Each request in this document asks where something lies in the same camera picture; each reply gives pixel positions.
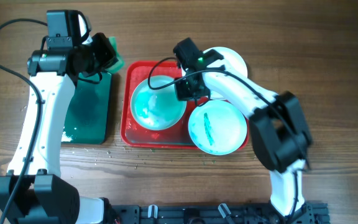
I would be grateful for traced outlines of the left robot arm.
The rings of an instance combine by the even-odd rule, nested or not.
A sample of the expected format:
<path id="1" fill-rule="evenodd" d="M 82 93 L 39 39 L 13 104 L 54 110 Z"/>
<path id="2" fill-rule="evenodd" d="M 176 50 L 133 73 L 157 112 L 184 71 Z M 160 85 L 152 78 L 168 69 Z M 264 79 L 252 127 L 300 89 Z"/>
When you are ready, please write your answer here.
<path id="1" fill-rule="evenodd" d="M 6 175 L 0 176 L 1 222 L 116 222 L 108 199 L 82 197 L 61 178 L 60 149 L 78 75 L 101 75 L 120 65 L 116 41 L 102 33 L 77 46 L 33 52 L 21 138 Z"/>

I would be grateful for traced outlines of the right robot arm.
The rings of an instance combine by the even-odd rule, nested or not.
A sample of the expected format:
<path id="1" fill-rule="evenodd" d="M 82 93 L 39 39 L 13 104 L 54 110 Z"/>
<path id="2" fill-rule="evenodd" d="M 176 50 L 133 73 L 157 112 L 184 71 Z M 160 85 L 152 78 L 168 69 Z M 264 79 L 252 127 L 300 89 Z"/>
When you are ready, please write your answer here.
<path id="1" fill-rule="evenodd" d="M 309 166 L 313 140 L 298 98 L 267 90 L 248 77 L 245 60 L 227 47 L 200 50 L 186 38 L 173 48 L 182 77 L 174 83 L 179 100 L 198 100 L 216 92 L 249 121 L 253 150 L 269 170 L 270 203 L 287 222 L 303 206 L 301 175 Z"/>

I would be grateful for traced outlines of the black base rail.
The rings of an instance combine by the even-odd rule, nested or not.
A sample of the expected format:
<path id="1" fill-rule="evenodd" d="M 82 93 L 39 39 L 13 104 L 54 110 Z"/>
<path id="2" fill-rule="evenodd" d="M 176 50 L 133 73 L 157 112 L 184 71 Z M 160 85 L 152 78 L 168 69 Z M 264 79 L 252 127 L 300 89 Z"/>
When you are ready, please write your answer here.
<path id="1" fill-rule="evenodd" d="M 330 224 L 326 203 L 304 203 L 290 218 L 279 214 L 269 203 L 245 205 L 176 206 L 115 205 L 108 210 L 105 223 L 113 224 L 188 224 L 188 223 L 296 223 Z"/>

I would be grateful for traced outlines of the stained white plate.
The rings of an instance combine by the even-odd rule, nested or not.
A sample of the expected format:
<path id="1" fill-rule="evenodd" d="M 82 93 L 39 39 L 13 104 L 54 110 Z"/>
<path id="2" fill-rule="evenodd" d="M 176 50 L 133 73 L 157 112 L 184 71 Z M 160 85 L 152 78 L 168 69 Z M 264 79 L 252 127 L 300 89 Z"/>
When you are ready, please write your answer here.
<path id="1" fill-rule="evenodd" d="M 233 74 L 241 80 L 246 80 L 248 76 L 247 65 L 244 59 L 234 50 L 227 47 L 211 47 L 203 51 L 206 55 L 212 51 L 221 55 L 221 58 L 212 59 L 206 68 L 217 70 L 224 67 L 224 71 Z M 213 100 L 233 100 L 240 98 L 241 95 L 247 93 L 247 88 L 237 79 L 218 72 L 202 73 L 203 81 L 207 88 L 211 91 Z"/>
<path id="2" fill-rule="evenodd" d="M 161 131 L 176 124 L 184 115 L 186 102 L 177 99 L 175 87 L 152 90 L 170 84 L 172 77 L 166 75 L 152 76 L 135 88 L 130 102 L 130 111 L 135 121 L 145 129 Z"/>

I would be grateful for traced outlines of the dark green tray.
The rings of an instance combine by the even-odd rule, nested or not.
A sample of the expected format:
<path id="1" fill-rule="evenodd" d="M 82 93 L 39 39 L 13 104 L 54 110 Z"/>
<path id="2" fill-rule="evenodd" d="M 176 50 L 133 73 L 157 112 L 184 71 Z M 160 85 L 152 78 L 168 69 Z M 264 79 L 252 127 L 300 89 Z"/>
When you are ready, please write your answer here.
<path id="1" fill-rule="evenodd" d="M 112 75 L 102 73 L 78 80 L 70 101 L 62 143 L 101 144 L 106 139 Z"/>

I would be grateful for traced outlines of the green scrubbing sponge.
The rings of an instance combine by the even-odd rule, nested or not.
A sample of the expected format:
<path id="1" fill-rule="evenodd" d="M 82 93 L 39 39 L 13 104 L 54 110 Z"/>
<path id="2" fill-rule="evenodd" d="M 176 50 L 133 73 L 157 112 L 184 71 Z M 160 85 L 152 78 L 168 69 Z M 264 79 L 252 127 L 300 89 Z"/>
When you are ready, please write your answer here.
<path id="1" fill-rule="evenodd" d="M 110 44 L 112 45 L 113 49 L 115 50 L 116 56 L 113 60 L 113 64 L 108 67 L 106 69 L 107 72 L 113 74 L 113 73 L 117 73 L 123 66 L 124 66 L 124 60 L 121 57 L 121 55 L 119 54 L 118 50 L 117 50 L 117 43 L 116 43 L 116 38 L 114 36 L 108 37 L 108 40 L 110 42 Z"/>

